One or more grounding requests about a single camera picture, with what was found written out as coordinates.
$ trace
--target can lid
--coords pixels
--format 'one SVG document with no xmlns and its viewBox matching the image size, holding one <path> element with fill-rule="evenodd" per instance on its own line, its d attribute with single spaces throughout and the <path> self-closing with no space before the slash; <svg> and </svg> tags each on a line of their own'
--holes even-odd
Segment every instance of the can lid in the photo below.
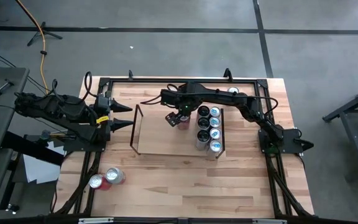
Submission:
<svg viewBox="0 0 358 224">
<path fill-rule="evenodd" d="M 211 141 L 211 144 L 209 145 L 209 148 L 213 151 L 213 152 L 220 152 L 222 150 L 222 144 L 221 142 L 214 140 Z"/>
<path fill-rule="evenodd" d="M 206 118 L 200 118 L 198 120 L 198 126 L 200 128 L 208 128 L 209 127 L 209 121 Z"/>
<path fill-rule="evenodd" d="M 198 108 L 198 111 L 197 113 L 200 115 L 200 116 L 208 116 L 209 115 L 209 108 L 207 106 L 200 106 Z"/>
<path fill-rule="evenodd" d="M 187 117 L 187 116 L 181 116 L 180 117 L 180 120 L 181 121 L 187 121 L 189 119 L 189 117 Z"/>
<path fill-rule="evenodd" d="M 107 170 L 107 172 L 106 172 L 106 177 L 107 177 L 107 179 L 109 179 L 109 180 L 114 180 L 115 178 L 118 177 L 118 172 L 117 172 L 117 170 L 114 169 L 114 168 L 110 168 L 110 169 Z"/>
<path fill-rule="evenodd" d="M 231 92 L 231 93 L 239 93 L 240 92 L 237 87 L 230 87 L 227 91 Z"/>
<path fill-rule="evenodd" d="M 219 118 L 212 117 L 211 119 L 209 119 L 209 123 L 211 123 L 212 127 L 216 128 L 221 125 L 221 120 Z"/>
<path fill-rule="evenodd" d="M 205 130 L 201 130 L 197 133 L 197 138 L 201 142 L 206 142 L 209 140 L 209 134 Z"/>
<path fill-rule="evenodd" d="M 213 139 L 219 139 L 221 137 L 221 130 L 218 128 L 213 128 L 210 130 L 209 134 Z"/>
<path fill-rule="evenodd" d="M 100 174 L 93 175 L 89 180 L 89 186 L 92 188 L 98 188 L 102 185 L 103 176 Z"/>
<path fill-rule="evenodd" d="M 210 113 L 211 113 L 212 116 L 219 116 L 219 115 L 221 115 L 221 110 L 219 110 L 219 108 L 214 106 L 214 107 L 211 108 Z"/>
</svg>

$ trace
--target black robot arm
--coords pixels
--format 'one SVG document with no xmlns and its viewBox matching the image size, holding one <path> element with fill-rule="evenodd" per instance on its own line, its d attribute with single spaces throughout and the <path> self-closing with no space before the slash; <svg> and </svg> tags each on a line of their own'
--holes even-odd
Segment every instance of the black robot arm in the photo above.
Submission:
<svg viewBox="0 0 358 224">
<path fill-rule="evenodd" d="M 170 113 L 165 117 L 171 126 L 180 123 L 182 116 L 189 116 L 203 102 L 216 103 L 235 106 L 244 119 L 257 123 L 261 128 L 259 138 L 264 139 L 261 141 L 261 144 L 264 144 L 264 146 L 261 145 L 263 150 L 274 152 L 278 149 L 285 152 L 286 148 L 288 153 L 298 153 L 313 147 L 313 143 L 300 139 L 301 132 L 299 130 L 283 129 L 280 125 L 273 124 L 263 114 L 259 98 L 265 97 L 248 96 L 245 93 L 231 93 L 219 89 L 212 90 L 193 82 L 178 86 L 176 91 L 161 90 L 161 104 L 178 110 L 178 113 Z"/>
</svg>

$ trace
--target soda can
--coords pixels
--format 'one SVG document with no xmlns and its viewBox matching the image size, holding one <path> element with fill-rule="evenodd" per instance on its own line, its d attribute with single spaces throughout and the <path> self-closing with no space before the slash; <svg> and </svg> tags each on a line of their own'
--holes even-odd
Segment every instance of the soda can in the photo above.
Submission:
<svg viewBox="0 0 358 224">
<path fill-rule="evenodd" d="M 217 128 L 221 125 L 221 120 L 217 117 L 212 117 L 209 119 L 209 125 L 211 125 L 212 128 Z"/>
<path fill-rule="evenodd" d="M 207 118 L 200 118 L 197 121 L 198 128 L 201 130 L 208 130 L 209 129 L 209 121 Z"/>
<path fill-rule="evenodd" d="M 200 118 L 208 118 L 209 108 L 207 106 L 200 106 L 197 110 L 197 120 Z"/>
<path fill-rule="evenodd" d="M 219 108 L 217 108 L 216 106 L 212 107 L 209 111 L 209 114 L 211 116 L 215 116 L 215 117 L 219 117 L 221 115 L 221 110 L 219 110 Z"/>
<path fill-rule="evenodd" d="M 213 140 L 209 144 L 209 148 L 206 153 L 209 156 L 216 156 L 216 154 L 221 151 L 222 151 L 222 143 L 218 140 Z"/>
<path fill-rule="evenodd" d="M 178 124 L 179 130 L 187 130 L 190 126 L 190 116 L 182 116 L 180 118 L 180 123 Z"/>
<path fill-rule="evenodd" d="M 106 179 L 110 184 L 122 184 L 125 182 L 125 173 L 118 168 L 110 168 L 106 172 Z"/>
<path fill-rule="evenodd" d="M 237 87 L 230 87 L 228 90 L 230 93 L 239 93 L 239 89 Z"/>
<path fill-rule="evenodd" d="M 89 180 L 89 186 L 95 190 L 109 190 L 111 184 L 100 174 L 93 175 Z"/>
<path fill-rule="evenodd" d="M 219 139 L 221 138 L 221 130 L 218 128 L 213 128 L 209 131 L 209 135 L 211 136 L 211 139 Z"/>
<path fill-rule="evenodd" d="M 196 142 L 196 148 L 199 151 L 206 150 L 208 148 L 209 143 L 209 133 L 205 130 L 201 130 L 197 133 L 197 142 Z"/>
</svg>

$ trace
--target wooden table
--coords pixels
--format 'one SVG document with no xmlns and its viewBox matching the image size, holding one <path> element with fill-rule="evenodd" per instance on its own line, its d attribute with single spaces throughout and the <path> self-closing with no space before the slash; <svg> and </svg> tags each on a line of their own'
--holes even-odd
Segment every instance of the wooden table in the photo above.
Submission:
<svg viewBox="0 0 358 224">
<path fill-rule="evenodd" d="M 94 77 L 92 92 L 97 92 L 100 77 Z M 112 95 L 119 103 L 135 108 L 141 101 L 159 95 L 166 83 L 115 83 Z M 226 90 L 233 84 L 204 84 L 207 88 Z M 254 95 L 252 85 L 237 85 L 241 92 Z M 293 128 L 290 105 L 281 78 L 268 79 L 270 96 L 278 100 L 275 121 L 284 128 Z M 84 86 L 80 95 L 85 94 Z M 87 103 L 94 98 L 88 97 Z M 267 168 L 260 152 L 257 131 L 233 107 L 225 110 L 226 152 L 218 159 L 190 156 L 136 155 L 130 148 L 132 126 L 112 134 L 102 154 L 99 173 L 110 167 L 122 169 L 127 179 L 108 191 L 97 190 L 92 216 L 110 217 L 210 217 L 270 218 L 273 217 Z M 166 106 L 142 105 L 147 116 L 165 116 L 173 111 Z M 119 119 L 133 120 L 134 111 L 113 114 Z M 57 185 L 58 210 L 75 190 L 80 179 L 84 152 L 73 153 L 62 165 Z M 313 207 L 305 171 L 299 158 L 284 154 L 283 165 L 287 185 L 296 199 L 310 213 Z M 277 190 L 284 212 L 281 190 Z M 84 209 L 88 187 L 83 196 Z"/>
</svg>

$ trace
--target concrete floor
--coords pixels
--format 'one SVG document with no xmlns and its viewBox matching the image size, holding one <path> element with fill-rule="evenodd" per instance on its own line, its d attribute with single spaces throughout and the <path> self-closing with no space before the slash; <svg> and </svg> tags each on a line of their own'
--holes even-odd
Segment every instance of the concrete floor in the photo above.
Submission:
<svg viewBox="0 0 358 224">
<path fill-rule="evenodd" d="M 257 28 L 252 0 L 23 0 L 38 21 L 51 26 Z M 259 0 L 266 29 L 358 29 L 358 0 Z M 0 25 L 31 26 L 14 1 L 2 1 Z M 41 41 L 26 47 L 33 32 L 0 31 L 0 54 L 39 75 Z M 266 77 L 257 34 L 75 33 L 47 38 L 45 76 L 60 92 L 77 95 L 82 77 L 93 75 L 185 75 Z M 339 120 L 321 117 L 358 92 L 358 35 L 266 35 L 275 78 L 284 78 L 295 124 L 315 147 L 305 153 L 315 214 L 358 220 L 358 182 L 344 175 L 358 158 Z M 25 91 L 38 92 L 31 84 Z M 47 129 L 15 116 L 17 134 Z M 53 184 L 16 189 L 16 217 L 48 213 Z M 0 217 L 11 217 L 0 212 Z"/>
</svg>

